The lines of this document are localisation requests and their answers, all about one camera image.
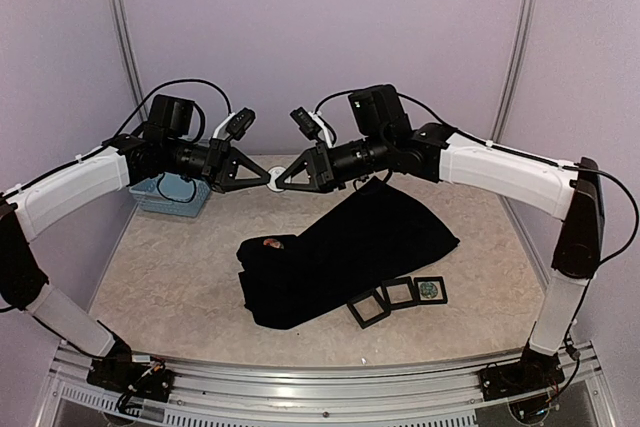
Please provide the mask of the red round brooch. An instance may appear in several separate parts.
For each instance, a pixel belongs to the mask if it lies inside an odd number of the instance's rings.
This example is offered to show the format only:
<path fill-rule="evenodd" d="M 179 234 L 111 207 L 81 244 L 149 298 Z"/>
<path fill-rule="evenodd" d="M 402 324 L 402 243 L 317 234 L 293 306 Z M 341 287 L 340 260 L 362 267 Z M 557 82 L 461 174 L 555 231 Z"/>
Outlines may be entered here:
<path fill-rule="evenodd" d="M 267 246 L 267 247 L 271 247 L 271 248 L 275 248 L 275 249 L 283 249 L 284 248 L 284 244 L 276 239 L 276 238 L 266 238 L 263 241 L 263 245 Z"/>

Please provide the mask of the black garment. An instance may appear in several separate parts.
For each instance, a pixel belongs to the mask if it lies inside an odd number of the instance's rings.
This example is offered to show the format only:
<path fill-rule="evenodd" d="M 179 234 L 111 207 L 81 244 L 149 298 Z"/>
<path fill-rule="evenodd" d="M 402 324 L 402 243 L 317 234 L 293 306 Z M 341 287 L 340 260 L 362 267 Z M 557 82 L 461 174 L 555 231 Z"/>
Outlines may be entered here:
<path fill-rule="evenodd" d="M 264 246 L 266 238 L 284 248 Z M 257 325 L 288 330 L 441 260 L 458 244 L 429 208 L 372 178 L 299 235 L 243 241 L 236 257 L 244 306 Z"/>

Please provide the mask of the green round brooch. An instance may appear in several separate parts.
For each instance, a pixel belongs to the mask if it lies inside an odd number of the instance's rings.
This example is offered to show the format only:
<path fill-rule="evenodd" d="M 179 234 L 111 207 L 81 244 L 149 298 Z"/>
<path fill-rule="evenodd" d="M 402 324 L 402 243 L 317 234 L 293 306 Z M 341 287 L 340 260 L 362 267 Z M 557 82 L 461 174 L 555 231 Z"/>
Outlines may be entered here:
<path fill-rule="evenodd" d="M 439 297 L 439 287 L 434 282 L 421 282 L 419 292 L 422 298 L 426 300 L 436 299 Z"/>

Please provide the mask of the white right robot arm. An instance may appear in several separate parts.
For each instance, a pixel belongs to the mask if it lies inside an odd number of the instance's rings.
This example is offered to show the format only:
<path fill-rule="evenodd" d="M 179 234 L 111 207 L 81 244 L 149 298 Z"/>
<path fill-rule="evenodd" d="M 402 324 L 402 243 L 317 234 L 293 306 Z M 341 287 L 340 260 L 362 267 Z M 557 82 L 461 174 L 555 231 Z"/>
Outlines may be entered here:
<path fill-rule="evenodd" d="M 601 171 L 578 162 L 528 153 L 428 123 L 398 137 L 390 128 L 339 146 L 320 142 L 274 180 L 282 190 L 332 192 L 382 170 L 433 183 L 463 185 L 506 199 L 529 252 L 546 278 L 545 300 L 528 344 L 534 352 L 513 366 L 511 380 L 535 389 L 574 325 L 581 300 L 602 262 Z"/>

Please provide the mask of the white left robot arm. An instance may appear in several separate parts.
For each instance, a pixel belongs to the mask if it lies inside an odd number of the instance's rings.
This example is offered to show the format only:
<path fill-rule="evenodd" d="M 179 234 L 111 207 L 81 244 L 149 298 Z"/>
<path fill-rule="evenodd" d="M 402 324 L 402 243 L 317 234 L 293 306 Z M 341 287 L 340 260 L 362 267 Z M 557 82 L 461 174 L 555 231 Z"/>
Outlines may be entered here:
<path fill-rule="evenodd" d="M 117 353 L 116 335 L 86 305 L 131 216 L 125 190 L 162 173 L 202 180 L 219 193 L 270 180 L 227 140 L 203 146 L 124 134 L 1 197 L 2 301 L 81 353 L 103 359 L 102 377 L 121 392 L 139 383 L 139 368 Z"/>

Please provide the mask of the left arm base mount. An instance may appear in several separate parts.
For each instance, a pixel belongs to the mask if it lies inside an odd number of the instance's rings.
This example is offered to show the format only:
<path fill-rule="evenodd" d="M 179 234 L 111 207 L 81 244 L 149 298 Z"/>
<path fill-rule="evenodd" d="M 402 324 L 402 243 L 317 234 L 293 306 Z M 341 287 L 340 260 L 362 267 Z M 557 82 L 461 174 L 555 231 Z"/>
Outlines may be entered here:
<path fill-rule="evenodd" d="M 175 373 L 157 356 L 136 357 L 131 347 L 119 336 L 113 335 L 114 345 L 105 356 L 92 359 L 86 381 L 119 395 L 114 409 L 124 415 L 141 409 L 134 399 L 169 401 Z"/>

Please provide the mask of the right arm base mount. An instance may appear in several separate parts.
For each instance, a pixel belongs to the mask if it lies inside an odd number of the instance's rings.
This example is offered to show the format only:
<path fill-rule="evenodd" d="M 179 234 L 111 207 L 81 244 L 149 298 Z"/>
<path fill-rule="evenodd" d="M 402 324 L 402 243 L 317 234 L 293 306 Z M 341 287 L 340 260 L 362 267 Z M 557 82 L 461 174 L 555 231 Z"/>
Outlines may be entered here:
<path fill-rule="evenodd" d="M 478 373 L 484 401 L 493 401 L 553 387 L 555 400 L 573 382 L 580 368 L 581 353 L 573 343 L 564 341 L 565 353 L 575 362 L 568 380 L 565 379 L 559 354 L 551 356 L 534 351 L 526 344 L 520 357 L 506 364 L 489 364 Z"/>

